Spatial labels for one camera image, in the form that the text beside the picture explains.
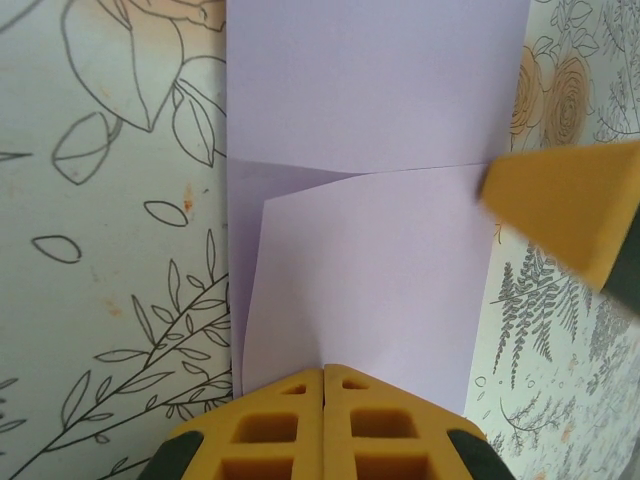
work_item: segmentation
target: yellow foam block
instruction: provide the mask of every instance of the yellow foam block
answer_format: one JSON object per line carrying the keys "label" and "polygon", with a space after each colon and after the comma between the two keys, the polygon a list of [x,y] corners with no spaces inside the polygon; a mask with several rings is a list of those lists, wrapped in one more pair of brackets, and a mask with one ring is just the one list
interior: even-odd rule
{"label": "yellow foam block", "polygon": [[601,290],[640,204],[640,142],[500,157],[489,169],[482,199]]}
{"label": "yellow foam block", "polygon": [[324,478],[472,480],[447,432],[468,420],[342,365],[324,369]]}
{"label": "yellow foam block", "polygon": [[182,478],[321,480],[321,369],[305,370],[176,428],[204,434]]}

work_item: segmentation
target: square hole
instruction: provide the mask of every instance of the square hole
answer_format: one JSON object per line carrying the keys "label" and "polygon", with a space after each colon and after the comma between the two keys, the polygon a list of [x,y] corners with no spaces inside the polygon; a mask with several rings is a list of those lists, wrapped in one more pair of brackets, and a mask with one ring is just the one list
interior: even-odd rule
{"label": "square hole", "polygon": [[296,385],[282,392],[283,395],[304,395],[305,393],[307,393],[307,386],[304,384]]}
{"label": "square hole", "polygon": [[417,438],[411,415],[403,410],[360,409],[351,412],[351,436]]}
{"label": "square hole", "polygon": [[427,457],[356,455],[358,480],[435,480]]}
{"label": "square hole", "polygon": [[297,415],[292,413],[262,413],[244,417],[233,435],[233,442],[295,442],[297,434]]}
{"label": "square hole", "polygon": [[225,459],[214,480],[291,480],[293,458]]}
{"label": "square hole", "polygon": [[342,388],[345,390],[367,390],[369,386],[347,378],[342,381]]}

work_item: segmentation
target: black rubber pad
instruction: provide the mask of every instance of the black rubber pad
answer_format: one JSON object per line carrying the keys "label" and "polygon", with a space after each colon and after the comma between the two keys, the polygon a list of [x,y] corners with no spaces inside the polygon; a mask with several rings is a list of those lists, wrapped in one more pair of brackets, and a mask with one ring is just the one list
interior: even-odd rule
{"label": "black rubber pad", "polygon": [[144,467],[138,480],[180,480],[203,439],[200,432],[192,431],[167,440]]}
{"label": "black rubber pad", "polygon": [[604,290],[640,314],[640,206],[620,247]]}
{"label": "black rubber pad", "polygon": [[487,442],[464,430],[447,433],[473,480],[516,480]]}

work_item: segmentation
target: wallpaper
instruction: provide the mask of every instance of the wallpaper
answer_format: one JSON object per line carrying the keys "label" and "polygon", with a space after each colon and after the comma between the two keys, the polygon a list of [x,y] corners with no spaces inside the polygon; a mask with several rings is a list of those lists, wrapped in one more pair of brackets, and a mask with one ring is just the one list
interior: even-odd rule
{"label": "wallpaper", "polygon": [[135,478],[231,398],[224,18],[0,6],[0,478]]}
{"label": "wallpaper", "polygon": [[[639,27],[638,2],[532,2],[512,151],[640,138]],[[519,479],[617,479],[639,345],[637,318],[498,224],[465,415]]]}

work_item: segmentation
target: flower illustration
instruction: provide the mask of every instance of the flower illustration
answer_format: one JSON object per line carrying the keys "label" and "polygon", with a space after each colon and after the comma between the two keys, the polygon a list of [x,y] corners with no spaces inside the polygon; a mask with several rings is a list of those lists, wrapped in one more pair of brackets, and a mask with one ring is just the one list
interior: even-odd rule
{"label": "flower illustration", "polygon": [[540,66],[529,47],[524,47],[516,100],[511,115],[511,134],[518,136],[527,127],[538,124],[542,115],[543,96]]}
{"label": "flower illustration", "polygon": [[548,146],[573,145],[584,129],[589,107],[589,74],[586,62],[572,50],[558,65],[547,93],[543,115]]}

